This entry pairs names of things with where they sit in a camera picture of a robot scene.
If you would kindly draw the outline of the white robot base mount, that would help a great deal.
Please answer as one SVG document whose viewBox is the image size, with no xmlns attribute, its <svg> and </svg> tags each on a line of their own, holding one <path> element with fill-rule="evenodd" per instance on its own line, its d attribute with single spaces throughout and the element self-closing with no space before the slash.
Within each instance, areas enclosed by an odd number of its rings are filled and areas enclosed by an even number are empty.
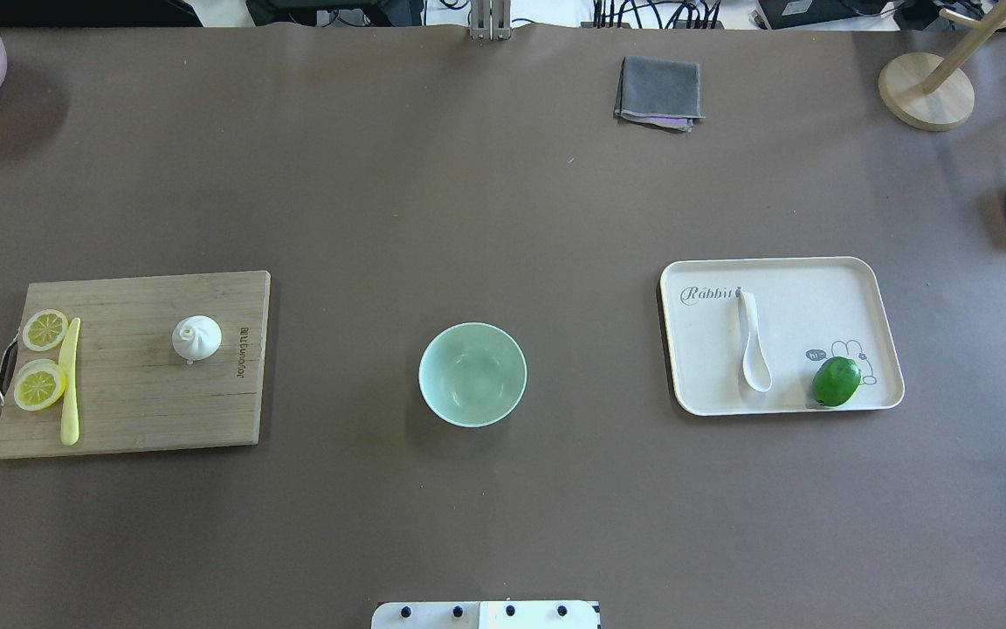
<svg viewBox="0 0 1006 629">
<path fill-rule="evenodd" d="M 376 607 L 371 628 L 600 628 L 586 600 L 396 601 Z"/>
</svg>

